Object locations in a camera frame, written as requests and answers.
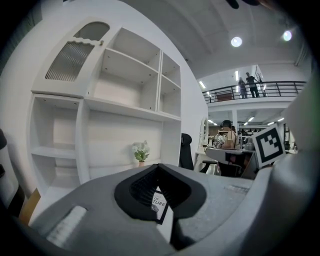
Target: black metal railing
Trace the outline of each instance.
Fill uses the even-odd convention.
[[[202,92],[206,103],[232,101],[256,97],[296,97],[305,81],[269,81],[238,84]]]

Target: white wall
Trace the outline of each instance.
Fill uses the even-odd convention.
[[[304,70],[294,64],[259,64],[264,81],[308,81]]]
[[[243,66],[238,68],[229,69],[226,71],[218,72],[215,74],[211,74],[205,77],[198,79],[198,81],[202,81],[205,85],[205,89],[201,87],[203,92],[217,89],[226,86],[234,86],[237,85],[235,72],[238,71],[239,77],[242,77],[243,81],[246,83],[246,72],[249,72],[251,75],[252,70],[256,70],[256,65],[253,66]]]
[[[191,153],[195,160],[201,121],[208,116],[208,107],[189,66],[167,36],[141,13],[120,1],[76,0],[64,5],[49,1],[45,0],[41,7],[43,20],[21,41],[0,77],[0,127],[8,139],[11,160],[27,195],[36,188],[26,149],[27,112],[33,81],[57,42],[89,16],[105,19],[110,26],[123,25],[161,48],[180,65],[182,132],[192,137]]]

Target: shelf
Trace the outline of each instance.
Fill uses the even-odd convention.
[[[174,82],[178,87],[181,85],[180,66],[174,62],[168,55],[162,55],[162,75]]]
[[[160,49],[125,28],[120,29],[116,38],[108,47],[131,56],[156,70],[159,68]]]
[[[177,85],[175,82],[171,81],[164,75],[161,75],[161,93],[162,94],[170,94],[180,90],[180,86]]]
[[[95,111],[119,114],[123,116],[142,118],[154,121],[181,121],[181,118],[157,113],[144,108],[128,106],[111,100],[99,99],[94,97],[85,97],[89,108]]]
[[[69,110],[77,110],[80,102],[80,99],[77,98],[46,94],[35,94],[34,99],[44,106]]]
[[[170,113],[167,113],[167,112],[164,112],[164,111],[159,111],[158,113],[161,114],[161,115],[165,115],[167,117],[174,118],[174,119],[178,119],[178,120],[181,119],[179,116],[176,116],[174,114],[170,114]]]
[[[102,71],[139,84],[147,83],[158,74],[141,61],[109,48],[104,51]]]
[[[76,159],[75,145],[72,144],[55,144],[54,147],[38,146],[31,150],[33,155],[62,158],[62,159]]]

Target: desk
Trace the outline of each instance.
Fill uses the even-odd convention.
[[[255,171],[258,168],[258,161],[256,151],[245,149],[223,149],[210,147],[206,150],[206,155],[222,164],[228,165],[226,161],[226,154],[241,155],[243,153],[251,153],[250,160],[241,175],[241,178],[254,180],[256,177]]]
[[[205,164],[202,163],[202,161],[214,161],[215,159],[210,158],[209,156],[206,155],[205,152],[203,151],[197,151],[195,152],[195,163],[194,163],[194,168],[193,170],[195,172],[200,172],[203,167],[205,167]],[[214,174],[214,169],[215,169],[216,164],[210,164],[209,169],[207,171],[208,174]]]
[[[287,152],[287,153],[289,153],[289,154],[293,154],[293,155],[295,155],[295,154],[298,153],[297,150],[293,150],[293,149],[286,150],[285,152]]]

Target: white ceiling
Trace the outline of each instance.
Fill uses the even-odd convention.
[[[242,109],[237,110],[238,122],[245,123],[249,118],[254,117],[250,124],[266,125],[280,119],[284,108],[262,108],[262,109]],[[209,119],[220,125],[224,120],[232,121],[232,111],[216,111],[209,113]]]
[[[231,39],[242,38],[241,49],[300,47],[295,36],[281,39],[293,23],[280,12],[239,0],[232,9],[226,0],[122,0],[153,21],[189,63],[221,51],[232,51]]]

